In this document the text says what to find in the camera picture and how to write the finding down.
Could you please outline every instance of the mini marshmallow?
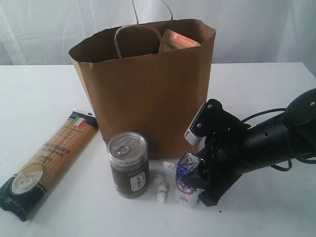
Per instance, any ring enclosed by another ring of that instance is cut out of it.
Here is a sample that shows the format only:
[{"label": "mini marshmallow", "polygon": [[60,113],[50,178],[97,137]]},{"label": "mini marshmallow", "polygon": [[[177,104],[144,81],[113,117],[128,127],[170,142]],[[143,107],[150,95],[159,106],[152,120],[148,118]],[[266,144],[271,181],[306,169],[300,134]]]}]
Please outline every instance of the mini marshmallow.
[{"label": "mini marshmallow", "polygon": [[161,184],[164,181],[164,178],[161,174],[158,174],[154,178],[154,183],[155,184]]},{"label": "mini marshmallow", "polygon": [[165,192],[157,193],[157,200],[160,203],[165,203],[166,202],[166,197],[167,197],[167,194]]},{"label": "mini marshmallow", "polygon": [[167,192],[168,191],[167,185],[165,183],[160,184],[158,187],[158,191]]},{"label": "mini marshmallow", "polygon": [[175,167],[175,163],[164,161],[163,166],[165,169],[173,169]]}]

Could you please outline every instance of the paper bag handle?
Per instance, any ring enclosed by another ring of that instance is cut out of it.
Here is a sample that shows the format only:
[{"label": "paper bag handle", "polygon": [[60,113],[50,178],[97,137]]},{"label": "paper bag handle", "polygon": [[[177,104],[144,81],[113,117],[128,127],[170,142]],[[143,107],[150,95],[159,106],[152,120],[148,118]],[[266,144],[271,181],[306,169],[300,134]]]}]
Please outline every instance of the paper bag handle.
[{"label": "paper bag handle", "polygon": [[138,28],[138,29],[145,29],[145,30],[150,30],[155,32],[155,34],[157,35],[158,39],[159,39],[159,51],[160,51],[160,47],[162,44],[162,37],[161,34],[159,33],[159,31],[152,27],[152,26],[146,26],[146,25],[126,25],[126,26],[122,26],[121,28],[119,28],[114,35],[114,43],[115,43],[115,48],[117,48],[117,52],[118,52],[118,57],[120,59],[122,59],[122,54],[120,53],[120,49],[119,49],[119,43],[118,43],[118,34],[120,33],[120,31],[126,29],[126,28]]},{"label": "paper bag handle", "polygon": [[[166,5],[166,7],[167,7],[167,8],[169,9],[169,11],[170,11],[170,14],[171,14],[170,26],[172,27],[173,14],[172,14],[171,8],[168,6],[168,4],[167,4],[164,0],[161,0],[161,1]],[[134,8],[135,16],[136,16],[136,22],[137,22],[137,25],[139,25],[139,21],[138,21],[138,16],[137,16],[137,11],[136,11],[136,7],[135,7],[134,0],[132,0],[132,3],[133,3],[133,8]]]}]

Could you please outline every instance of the metal lid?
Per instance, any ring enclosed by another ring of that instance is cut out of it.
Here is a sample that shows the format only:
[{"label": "metal lid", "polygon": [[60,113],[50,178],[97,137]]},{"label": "metal lid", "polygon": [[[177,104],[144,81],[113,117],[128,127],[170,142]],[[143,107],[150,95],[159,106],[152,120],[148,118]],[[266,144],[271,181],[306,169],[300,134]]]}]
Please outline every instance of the metal lid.
[{"label": "metal lid", "polygon": [[137,164],[143,159],[145,152],[147,152],[147,141],[136,132],[120,133],[113,137],[108,144],[111,162],[122,167]]}]

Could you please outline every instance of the white curtain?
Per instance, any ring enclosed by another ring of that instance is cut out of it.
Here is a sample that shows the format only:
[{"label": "white curtain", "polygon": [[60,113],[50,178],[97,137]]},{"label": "white curtain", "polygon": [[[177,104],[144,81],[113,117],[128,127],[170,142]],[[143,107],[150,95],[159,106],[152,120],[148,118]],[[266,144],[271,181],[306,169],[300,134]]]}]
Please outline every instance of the white curtain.
[{"label": "white curtain", "polygon": [[[165,0],[175,19],[217,29],[213,62],[303,62],[316,75],[316,0]],[[135,0],[140,22],[167,20],[160,0]],[[135,23],[131,0],[0,0],[0,64],[71,64],[95,32]]]}]

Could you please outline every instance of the white tabletop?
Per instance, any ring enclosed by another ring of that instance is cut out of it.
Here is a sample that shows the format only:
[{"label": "white tabletop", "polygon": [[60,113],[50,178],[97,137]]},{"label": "white tabletop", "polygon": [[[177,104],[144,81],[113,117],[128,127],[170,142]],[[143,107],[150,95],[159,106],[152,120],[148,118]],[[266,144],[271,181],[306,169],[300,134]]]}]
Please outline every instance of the white tabletop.
[{"label": "white tabletop", "polygon": [[[2,185],[74,107],[91,107],[73,66],[0,66],[0,81]],[[301,63],[214,64],[208,97],[242,119],[286,107],[314,87],[316,79]],[[268,167],[245,174],[209,208],[183,207],[173,192],[160,204],[154,184],[143,196],[125,199],[115,191],[98,132],[29,221],[0,209],[0,236],[315,236],[315,168],[294,161],[287,173]],[[152,161],[150,169],[164,173],[162,161]],[[173,173],[166,175],[172,185]]]}]

